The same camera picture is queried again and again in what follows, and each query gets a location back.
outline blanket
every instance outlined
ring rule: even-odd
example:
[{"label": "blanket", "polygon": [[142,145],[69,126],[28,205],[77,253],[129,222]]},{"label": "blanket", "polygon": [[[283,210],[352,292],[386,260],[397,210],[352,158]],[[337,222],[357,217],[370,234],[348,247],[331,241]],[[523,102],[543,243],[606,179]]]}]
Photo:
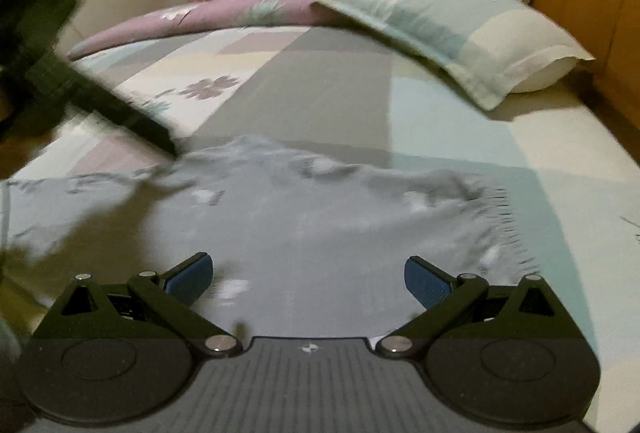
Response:
[{"label": "blanket", "polygon": [[257,137],[130,174],[9,185],[5,282],[44,306],[77,273],[123,283],[206,251],[214,286],[196,310],[222,328],[374,338],[422,311],[404,288],[410,256],[498,285],[538,272],[486,177],[348,165]]}]

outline mattress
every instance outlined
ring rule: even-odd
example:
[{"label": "mattress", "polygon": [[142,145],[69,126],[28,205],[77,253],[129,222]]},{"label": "mattress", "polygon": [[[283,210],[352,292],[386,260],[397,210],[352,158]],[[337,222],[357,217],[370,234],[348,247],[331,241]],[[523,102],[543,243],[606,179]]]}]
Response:
[{"label": "mattress", "polygon": [[[562,83],[487,114],[429,63],[321,26],[134,42],[76,66],[166,121],[189,149],[257,135],[349,164],[491,177],[508,193],[527,261],[602,363],[588,421],[601,431],[638,421],[640,168]],[[95,118],[74,118],[17,178],[163,161]]]}]

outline blue pad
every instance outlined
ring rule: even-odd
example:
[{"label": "blue pad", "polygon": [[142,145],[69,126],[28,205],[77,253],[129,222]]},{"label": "blue pad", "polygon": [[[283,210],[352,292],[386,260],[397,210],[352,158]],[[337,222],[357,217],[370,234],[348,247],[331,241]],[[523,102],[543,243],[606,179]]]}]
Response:
[{"label": "blue pad", "polygon": [[191,306],[213,280],[213,260],[206,254],[174,277],[168,279],[164,291],[180,303]]},{"label": "blue pad", "polygon": [[411,258],[404,264],[404,286],[427,310],[452,292],[447,281]]}]

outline metal screw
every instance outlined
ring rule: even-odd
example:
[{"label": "metal screw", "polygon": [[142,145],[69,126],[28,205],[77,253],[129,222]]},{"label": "metal screw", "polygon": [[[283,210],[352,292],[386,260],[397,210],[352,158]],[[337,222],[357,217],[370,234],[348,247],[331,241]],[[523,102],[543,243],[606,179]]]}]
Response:
[{"label": "metal screw", "polygon": [[233,336],[225,336],[220,334],[218,336],[211,336],[204,342],[204,346],[206,346],[209,350],[213,350],[214,352],[227,352],[236,347],[238,341]]},{"label": "metal screw", "polygon": [[414,346],[412,340],[404,336],[385,337],[380,344],[387,352],[393,353],[407,352]]}]

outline black device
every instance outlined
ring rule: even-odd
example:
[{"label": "black device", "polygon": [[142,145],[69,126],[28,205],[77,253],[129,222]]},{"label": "black device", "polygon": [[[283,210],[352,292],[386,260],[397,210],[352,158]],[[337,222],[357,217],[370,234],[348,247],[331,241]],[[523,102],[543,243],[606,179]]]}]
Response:
[{"label": "black device", "polygon": [[212,280],[208,254],[123,285],[78,275],[18,360],[14,431],[590,431],[598,361],[544,279],[490,286],[419,257],[404,278],[426,310],[375,350],[284,337],[243,349],[187,307]]},{"label": "black device", "polygon": [[169,130],[53,51],[59,31],[77,0],[0,0],[0,84],[14,107],[0,121],[0,141],[39,136],[58,126],[67,107],[97,112],[171,156],[177,148]]}]

